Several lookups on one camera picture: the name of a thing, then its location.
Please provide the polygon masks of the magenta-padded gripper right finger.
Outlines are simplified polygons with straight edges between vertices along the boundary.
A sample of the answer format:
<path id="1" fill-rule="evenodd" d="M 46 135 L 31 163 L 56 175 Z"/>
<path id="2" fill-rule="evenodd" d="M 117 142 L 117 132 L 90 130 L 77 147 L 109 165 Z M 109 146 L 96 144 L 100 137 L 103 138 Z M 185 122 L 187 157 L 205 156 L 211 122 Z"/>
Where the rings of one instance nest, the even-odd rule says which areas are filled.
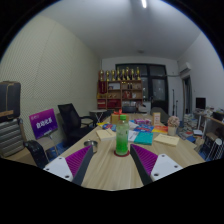
<path id="1" fill-rule="evenodd" d="M 182 169 L 168 155 L 156 155 L 135 144 L 130 145 L 130 154 L 135 162 L 143 185 L 148 185 Z"/>

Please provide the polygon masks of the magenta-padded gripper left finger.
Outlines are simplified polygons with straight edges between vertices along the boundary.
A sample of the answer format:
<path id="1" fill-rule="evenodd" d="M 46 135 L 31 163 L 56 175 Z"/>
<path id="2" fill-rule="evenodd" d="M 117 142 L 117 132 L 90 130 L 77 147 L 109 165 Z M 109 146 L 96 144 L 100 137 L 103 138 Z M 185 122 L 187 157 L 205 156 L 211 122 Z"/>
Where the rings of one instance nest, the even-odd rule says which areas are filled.
<path id="1" fill-rule="evenodd" d="M 87 146 L 68 157 L 57 157 L 44 170 L 58 177 L 81 185 L 93 156 L 93 147 Z"/>

